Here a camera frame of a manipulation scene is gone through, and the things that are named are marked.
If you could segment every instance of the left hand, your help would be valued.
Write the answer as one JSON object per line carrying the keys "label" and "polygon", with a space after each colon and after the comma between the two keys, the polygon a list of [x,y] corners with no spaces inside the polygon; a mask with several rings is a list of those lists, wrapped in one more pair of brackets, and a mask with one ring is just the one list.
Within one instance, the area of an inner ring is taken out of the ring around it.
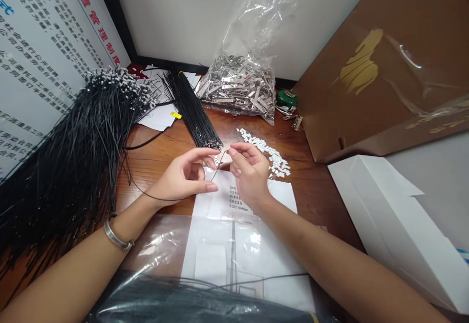
{"label": "left hand", "polygon": [[220,154],[220,151],[210,148],[194,148],[185,154],[176,157],[163,175],[147,191],[151,196],[161,198],[153,199],[157,206],[165,207],[192,195],[218,191],[215,183],[205,180],[203,165],[197,163],[203,160],[210,168],[216,169],[215,161],[211,156]]}

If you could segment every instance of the white cardboard box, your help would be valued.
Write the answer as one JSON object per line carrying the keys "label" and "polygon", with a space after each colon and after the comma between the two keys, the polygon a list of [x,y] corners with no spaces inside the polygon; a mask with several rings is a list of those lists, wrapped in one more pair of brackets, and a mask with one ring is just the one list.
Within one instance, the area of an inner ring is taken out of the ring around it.
{"label": "white cardboard box", "polygon": [[414,198],[423,193],[382,157],[329,170],[367,253],[430,302],[469,314],[469,266]]}

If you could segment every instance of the gold logo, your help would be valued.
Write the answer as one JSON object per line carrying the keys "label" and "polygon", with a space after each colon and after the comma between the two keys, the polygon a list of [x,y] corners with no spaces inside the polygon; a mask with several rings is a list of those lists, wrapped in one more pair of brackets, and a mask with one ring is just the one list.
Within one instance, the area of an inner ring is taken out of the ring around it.
{"label": "gold logo", "polygon": [[365,87],[378,77],[378,66],[370,60],[376,46],[383,37],[383,30],[373,29],[355,50],[356,55],[346,62],[340,76],[333,84],[340,80],[346,87],[347,93],[355,91],[358,95]]}

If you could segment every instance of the desk surface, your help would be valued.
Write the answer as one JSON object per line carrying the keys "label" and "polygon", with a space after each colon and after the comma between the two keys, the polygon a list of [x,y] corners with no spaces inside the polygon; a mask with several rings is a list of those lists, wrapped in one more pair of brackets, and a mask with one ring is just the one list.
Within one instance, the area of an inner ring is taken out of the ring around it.
{"label": "desk surface", "polygon": [[[283,121],[283,116],[278,112],[276,112],[274,127],[260,117],[233,117],[216,110],[207,110],[207,114],[225,144],[225,149],[231,143],[243,141],[236,128],[244,128],[252,136],[264,139],[269,146],[279,151],[291,167],[291,175],[280,180],[292,183],[298,214],[316,225],[327,227],[331,234],[364,251],[327,166],[314,162],[304,132],[294,131],[291,128],[292,121]],[[128,144],[130,146],[141,144],[155,134],[154,130],[137,125],[131,131]],[[194,142],[184,122],[177,120],[172,127],[148,145],[129,151],[129,164],[135,183],[143,190],[148,188],[175,157],[193,147],[195,147]],[[128,184],[122,172],[117,189],[117,211],[130,205],[140,194],[134,184]],[[195,196],[166,207],[161,212],[192,215],[194,199]],[[22,277],[25,263],[26,259],[20,261],[15,270],[8,273],[0,282],[0,307],[4,307]],[[317,308],[322,307],[328,312],[341,311],[327,294],[313,282],[312,284]],[[17,294],[24,288],[25,285],[22,285]]]}

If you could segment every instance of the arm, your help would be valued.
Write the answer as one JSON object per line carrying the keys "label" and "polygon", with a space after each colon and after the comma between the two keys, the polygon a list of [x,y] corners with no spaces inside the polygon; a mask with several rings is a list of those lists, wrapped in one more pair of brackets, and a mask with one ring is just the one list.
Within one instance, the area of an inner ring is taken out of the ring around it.
{"label": "arm", "polygon": [[241,199],[269,226],[311,277],[360,322],[447,322],[399,276],[275,200],[269,162],[249,144],[229,150]]}
{"label": "arm", "polygon": [[[218,153],[212,149],[193,149],[177,157],[147,193],[162,199],[183,199],[216,191],[214,183],[204,180],[202,164],[195,162],[203,159],[215,168],[209,155]],[[111,228],[122,241],[135,240],[157,211],[173,203],[142,195],[111,221]],[[126,254],[100,228],[16,297],[0,314],[0,323],[81,322]]]}

